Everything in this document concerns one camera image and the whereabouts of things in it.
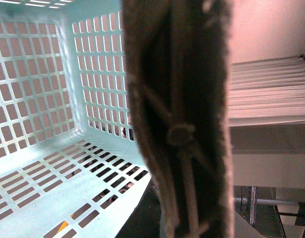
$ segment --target knot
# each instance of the knot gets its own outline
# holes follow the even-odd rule
[[[183,146],[193,141],[195,127],[191,124],[172,125],[167,134],[167,143],[172,146]]]

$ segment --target metal pipe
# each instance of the metal pipe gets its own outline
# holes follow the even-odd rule
[[[241,203],[240,197],[235,197],[234,201]],[[243,198],[243,203],[247,202],[247,198]],[[297,202],[284,201],[284,200],[268,200],[268,199],[257,199],[257,204],[261,205],[286,205],[286,206],[298,206]]]
[[[249,223],[252,227],[255,227],[255,221],[256,221],[257,195],[258,195],[258,187],[255,187],[255,186],[251,187]]]

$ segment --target brown fabric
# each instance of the brown fabric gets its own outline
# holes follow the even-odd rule
[[[161,237],[231,238],[225,111],[229,5],[224,0],[123,0],[122,7],[131,119],[160,193]],[[183,89],[177,97],[174,79]],[[182,113],[175,112],[178,105]],[[167,121],[174,115],[181,125],[170,130]],[[186,140],[193,142],[175,146],[185,131],[194,131],[193,140]],[[197,227],[191,225],[195,218]]]

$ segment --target laundry basket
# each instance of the laundry basket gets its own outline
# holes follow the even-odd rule
[[[0,238],[115,237],[150,181],[118,0],[0,0]]]

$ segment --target basket bottom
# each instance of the basket bottom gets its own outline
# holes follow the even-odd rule
[[[70,138],[0,175],[0,237],[117,235],[151,177],[134,143],[123,151],[92,138]]]

